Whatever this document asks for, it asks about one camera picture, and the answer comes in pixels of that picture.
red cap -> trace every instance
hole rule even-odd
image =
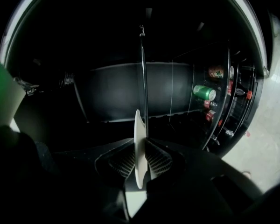
[[[247,99],[251,99],[252,98],[252,91],[248,91],[247,93]]]

green object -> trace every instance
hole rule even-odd
[[[193,93],[201,99],[210,101],[214,100],[216,97],[216,91],[214,89],[203,85],[196,85],[193,89]]]
[[[0,63],[0,126],[10,125],[25,94]]]

white floor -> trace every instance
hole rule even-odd
[[[249,171],[252,181],[267,191],[280,183],[280,59],[264,80],[259,107],[244,136],[223,158],[237,170]]]

spring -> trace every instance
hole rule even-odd
[[[59,80],[59,87],[61,88],[70,84],[74,84],[74,81],[74,73],[64,72],[63,77]]]

green can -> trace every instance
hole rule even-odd
[[[210,100],[210,101],[214,100],[216,97],[216,91],[214,89],[203,85],[195,85],[193,89],[193,93],[199,98]]]

